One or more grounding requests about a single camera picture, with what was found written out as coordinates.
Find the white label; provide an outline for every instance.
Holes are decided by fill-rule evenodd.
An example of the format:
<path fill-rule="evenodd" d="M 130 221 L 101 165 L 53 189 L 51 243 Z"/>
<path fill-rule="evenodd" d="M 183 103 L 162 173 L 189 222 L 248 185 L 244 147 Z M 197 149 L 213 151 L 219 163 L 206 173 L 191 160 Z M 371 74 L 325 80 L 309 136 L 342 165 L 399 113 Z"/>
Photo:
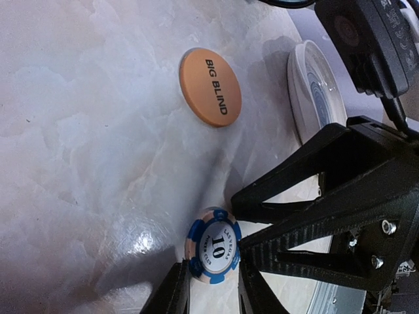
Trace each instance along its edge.
<path fill-rule="evenodd" d="M 211 273 L 221 273 L 236 254 L 236 234 L 226 222 L 215 222 L 202 235 L 200 242 L 202 265 Z"/>

